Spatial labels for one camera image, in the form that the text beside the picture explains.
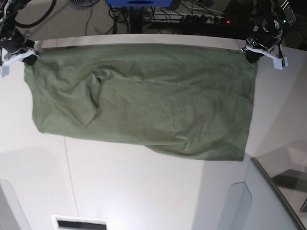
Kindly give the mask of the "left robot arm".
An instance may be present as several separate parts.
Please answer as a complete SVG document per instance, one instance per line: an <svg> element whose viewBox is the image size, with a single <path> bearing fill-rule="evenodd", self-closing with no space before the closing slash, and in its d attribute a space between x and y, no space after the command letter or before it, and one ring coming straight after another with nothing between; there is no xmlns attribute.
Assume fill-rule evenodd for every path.
<svg viewBox="0 0 307 230"><path fill-rule="evenodd" d="M249 63L256 63L266 56L273 60L275 69L282 70L288 66L287 57L282 52L282 40L285 31L296 21L290 1L264 0L258 9L261 13L241 51Z"/></svg>

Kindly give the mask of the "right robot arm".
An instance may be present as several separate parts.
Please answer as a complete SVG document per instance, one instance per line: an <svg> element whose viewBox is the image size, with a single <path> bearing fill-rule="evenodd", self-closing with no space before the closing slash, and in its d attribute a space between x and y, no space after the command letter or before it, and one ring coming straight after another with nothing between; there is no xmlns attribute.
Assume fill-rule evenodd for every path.
<svg viewBox="0 0 307 230"><path fill-rule="evenodd" d="M53 0L47 12L36 22L22 24L16 21L18 11L29 3L28 0L2 0L0 2L0 50L6 51L0 56L0 76L9 75L9 66L16 61L33 65L40 53L35 50L35 42L30 32L21 33L18 28L29 29L42 23L53 11L56 1Z"/></svg>

